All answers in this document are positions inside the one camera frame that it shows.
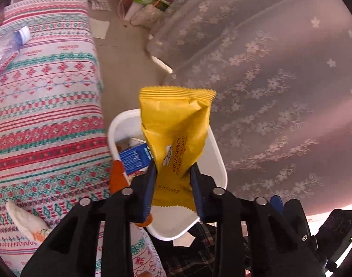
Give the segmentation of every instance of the white bottle cap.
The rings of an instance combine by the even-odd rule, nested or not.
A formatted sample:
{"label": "white bottle cap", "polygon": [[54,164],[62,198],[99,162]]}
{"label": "white bottle cap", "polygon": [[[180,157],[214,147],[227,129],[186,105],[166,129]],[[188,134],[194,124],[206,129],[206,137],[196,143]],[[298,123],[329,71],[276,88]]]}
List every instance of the white bottle cap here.
{"label": "white bottle cap", "polygon": [[19,29],[18,32],[21,35],[23,45],[30,40],[31,34],[30,34],[30,30],[27,26],[22,27],[22,29]]}

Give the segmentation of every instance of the black device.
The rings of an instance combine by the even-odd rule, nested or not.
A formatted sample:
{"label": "black device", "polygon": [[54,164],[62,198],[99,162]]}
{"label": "black device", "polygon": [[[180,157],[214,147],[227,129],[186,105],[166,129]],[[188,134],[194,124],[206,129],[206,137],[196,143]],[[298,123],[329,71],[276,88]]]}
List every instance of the black device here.
{"label": "black device", "polygon": [[[21,277],[94,277],[101,221],[105,221],[101,276],[132,277],[129,224],[149,216],[156,175],[152,161],[147,173],[110,198],[81,199],[44,240]],[[264,197],[236,198],[201,174],[196,163],[190,179],[201,221],[217,222],[213,277],[243,277],[247,267],[254,277],[323,277],[327,259],[337,260],[350,244],[352,211],[334,210],[312,236],[299,200],[289,200],[278,211]],[[248,227],[248,262],[241,221]]]}

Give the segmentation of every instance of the patterned bed sheet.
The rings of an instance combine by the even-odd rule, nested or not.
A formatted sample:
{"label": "patterned bed sheet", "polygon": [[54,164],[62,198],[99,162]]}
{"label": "patterned bed sheet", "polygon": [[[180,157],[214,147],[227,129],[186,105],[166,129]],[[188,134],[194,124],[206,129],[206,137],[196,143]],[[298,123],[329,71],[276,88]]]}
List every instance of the patterned bed sheet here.
{"label": "patterned bed sheet", "polygon": [[[17,276],[38,245],[18,231],[5,203],[54,227],[79,199],[109,197],[111,170],[87,0],[12,4],[0,36],[24,26],[31,40],[0,77],[0,256]],[[131,231],[135,276],[165,276],[147,233]],[[99,245],[97,274],[100,255]]]}

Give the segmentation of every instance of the blue box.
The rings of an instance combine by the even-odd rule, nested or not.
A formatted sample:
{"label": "blue box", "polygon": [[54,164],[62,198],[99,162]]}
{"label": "blue box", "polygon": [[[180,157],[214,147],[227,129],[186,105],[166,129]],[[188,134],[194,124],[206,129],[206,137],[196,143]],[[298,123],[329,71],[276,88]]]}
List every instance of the blue box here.
{"label": "blue box", "polygon": [[119,153],[125,172],[130,175],[140,169],[147,167],[153,159],[153,155],[145,142],[143,144],[128,148]]}

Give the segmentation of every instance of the sheer curtain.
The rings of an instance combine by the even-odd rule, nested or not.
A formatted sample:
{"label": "sheer curtain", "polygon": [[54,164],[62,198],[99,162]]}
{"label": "sheer curtain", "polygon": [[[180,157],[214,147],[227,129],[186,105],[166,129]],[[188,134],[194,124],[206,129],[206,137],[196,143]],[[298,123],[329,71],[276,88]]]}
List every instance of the sheer curtain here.
{"label": "sheer curtain", "polygon": [[148,51],[165,84],[217,91],[211,126],[228,189],[352,204],[352,15],[342,0],[176,0]]}

